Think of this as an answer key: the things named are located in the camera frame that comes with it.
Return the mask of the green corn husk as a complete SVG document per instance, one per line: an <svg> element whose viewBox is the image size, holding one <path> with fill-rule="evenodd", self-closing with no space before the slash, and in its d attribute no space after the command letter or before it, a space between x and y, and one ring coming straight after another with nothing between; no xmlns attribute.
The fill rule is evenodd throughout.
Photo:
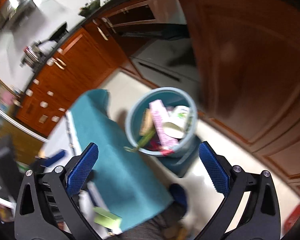
<svg viewBox="0 0 300 240"><path fill-rule="evenodd" d="M125 146L124 150L127 152L137 152L144 146L146 146L150 140L154 137L156 130L154 128L154 123L151 116L151 111L149 108L145 109L142 116L141 127L139 135L141 139L138 141L137 146L134 148Z"/></svg>

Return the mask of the white floral paper cup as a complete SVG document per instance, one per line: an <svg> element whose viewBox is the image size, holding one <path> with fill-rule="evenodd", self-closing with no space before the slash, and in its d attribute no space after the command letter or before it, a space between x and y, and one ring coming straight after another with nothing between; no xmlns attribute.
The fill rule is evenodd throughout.
<svg viewBox="0 0 300 240"><path fill-rule="evenodd" d="M176 106L168 112L168 118L163 123L163 131L169 137L182 139L185 137L192 110L187 106Z"/></svg>

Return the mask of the pink carton box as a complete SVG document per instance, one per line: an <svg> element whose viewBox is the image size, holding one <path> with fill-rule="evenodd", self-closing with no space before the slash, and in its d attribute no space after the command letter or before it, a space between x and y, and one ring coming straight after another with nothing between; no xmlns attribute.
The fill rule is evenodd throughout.
<svg viewBox="0 0 300 240"><path fill-rule="evenodd" d="M164 132L164 123L168 120L169 114L161 100L154 100L149 103L152 120L159 137L163 151L171 151L174 146L178 146L177 139L168 136Z"/></svg>

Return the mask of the steel cooking pot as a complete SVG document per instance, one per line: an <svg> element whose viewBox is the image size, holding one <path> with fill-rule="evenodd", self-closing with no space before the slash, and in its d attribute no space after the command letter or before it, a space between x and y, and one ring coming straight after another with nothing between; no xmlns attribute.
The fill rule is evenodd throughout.
<svg viewBox="0 0 300 240"><path fill-rule="evenodd" d="M24 55L21 59L21 65L28 65L30 68L34 69L39 66L39 64L46 58L45 54L40 49L40 46L45 41L33 42L30 46L24 49Z"/></svg>

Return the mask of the brown wooden drawer cabinet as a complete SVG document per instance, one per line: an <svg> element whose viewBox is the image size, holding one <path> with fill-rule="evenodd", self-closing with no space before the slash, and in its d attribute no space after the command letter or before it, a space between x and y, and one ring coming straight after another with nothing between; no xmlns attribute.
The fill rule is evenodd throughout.
<svg viewBox="0 0 300 240"><path fill-rule="evenodd" d="M46 137L83 93L128 63L99 19L80 27L53 53L51 61L35 75L15 114L23 125Z"/></svg>

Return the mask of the teal round trash bin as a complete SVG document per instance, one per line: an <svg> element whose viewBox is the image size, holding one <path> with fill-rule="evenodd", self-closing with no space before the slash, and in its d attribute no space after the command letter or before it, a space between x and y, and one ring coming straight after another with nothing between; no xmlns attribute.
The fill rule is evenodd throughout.
<svg viewBox="0 0 300 240"><path fill-rule="evenodd" d="M153 89L129 110L125 121L129 152L182 158L197 151L197 107L190 95L174 87Z"/></svg>

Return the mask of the striped teal white tablecloth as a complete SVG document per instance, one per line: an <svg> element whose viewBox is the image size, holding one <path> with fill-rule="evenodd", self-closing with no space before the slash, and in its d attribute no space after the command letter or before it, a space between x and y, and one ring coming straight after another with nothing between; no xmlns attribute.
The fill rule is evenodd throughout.
<svg viewBox="0 0 300 240"><path fill-rule="evenodd" d="M109 93L93 89L82 94L66 111L40 152L50 157L59 150L67 153L54 166L66 165L93 142L98 159L93 166L92 191L97 203L119 216L122 233L154 218L173 202L168 189L136 152L127 152L130 143L124 131L108 118Z"/></svg>

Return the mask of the green paper scrap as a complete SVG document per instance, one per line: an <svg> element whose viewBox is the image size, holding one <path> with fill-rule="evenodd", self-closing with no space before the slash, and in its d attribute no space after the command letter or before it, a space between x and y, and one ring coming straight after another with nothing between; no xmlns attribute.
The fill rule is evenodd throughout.
<svg viewBox="0 0 300 240"><path fill-rule="evenodd" d="M121 217L98 206L95 206L93 211L95 213L94 223L111 230L120 228L122 222Z"/></svg>

